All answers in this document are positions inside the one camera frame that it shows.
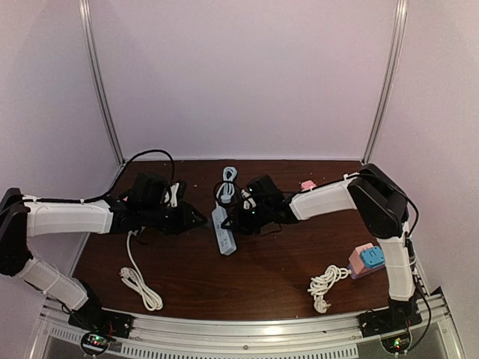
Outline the light blue power strip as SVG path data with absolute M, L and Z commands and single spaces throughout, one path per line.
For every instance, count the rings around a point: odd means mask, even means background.
M 212 211 L 213 228 L 221 255 L 229 256 L 237 250 L 234 235 L 231 230 L 222 228 L 222 223 L 227 219 L 227 212 L 223 207 L 216 207 Z

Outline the pink plug adapter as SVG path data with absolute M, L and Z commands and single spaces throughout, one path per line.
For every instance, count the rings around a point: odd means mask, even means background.
M 306 180 L 301 183 L 301 190 L 303 191 L 310 191 L 311 189 L 316 187 L 317 187 L 317 184 L 312 180 Z

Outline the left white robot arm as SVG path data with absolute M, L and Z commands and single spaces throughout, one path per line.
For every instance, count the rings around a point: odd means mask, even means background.
M 181 234 L 206 224 L 207 218 L 183 200 L 179 187 L 88 200 L 39 198 L 10 188 L 1 200 L 1 274 L 21 278 L 69 310 L 79 311 L 79 321 L 100 332 L 108 317 L 95 296 L 79 280 L 36 258 L 27 240 L 56 233 L 132 234 L 146 228 Z

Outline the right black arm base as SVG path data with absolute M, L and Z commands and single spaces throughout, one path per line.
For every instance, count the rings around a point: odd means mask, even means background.
M 422 323 L 418 305 L 414 298 L 409 301 L 388 300 L 385 309 L 368 310 L 358 317 L 361 335 L 372 337 L 394 331 L 405 331 L 412 325 Z

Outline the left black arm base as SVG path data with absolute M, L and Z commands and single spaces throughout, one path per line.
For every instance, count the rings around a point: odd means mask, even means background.
M 132 330 L 133 316 L 105 310 L 99 301 L 93 299 L 88 299 L 78 310 L 64 305 L 62 310 L 69 315 L 70 325 L 108 338 L 128 339 Z

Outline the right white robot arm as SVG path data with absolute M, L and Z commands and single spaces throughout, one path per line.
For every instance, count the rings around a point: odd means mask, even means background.
M 376 165 L 367 164 L 342 179 L 298 191 L 280 190 L 268 175 L 248 182 L 245 188 L 230 184 L 230 199 L 215 194 L 217 204 L 226 211 L 222 227 L 243 235 L 258 234 L 267 224 L 297 224 L 333 212 L 357 211 L 385 255 L 388 295 L 396 304 L 385 311 L 384 324 L 396 331 L 412 318 L 407 302 L 415 293 L 411 236 L 416 225 L 409 223 L 409 210 L 416 206 Z

